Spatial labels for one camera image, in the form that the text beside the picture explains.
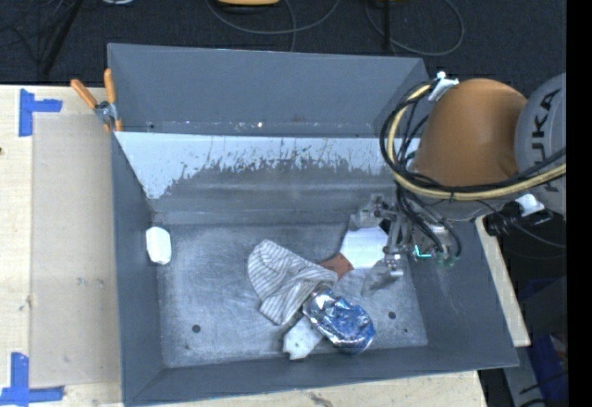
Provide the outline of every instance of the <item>striped cloth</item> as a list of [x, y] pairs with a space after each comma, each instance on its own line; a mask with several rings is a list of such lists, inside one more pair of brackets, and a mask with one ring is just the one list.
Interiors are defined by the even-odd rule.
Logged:
[[276, 325], [288, 323], [320, 283], [332, 287], [337, 273], [263, 240], [249, 256], [249, 280], [259, 299], [259, 311]]

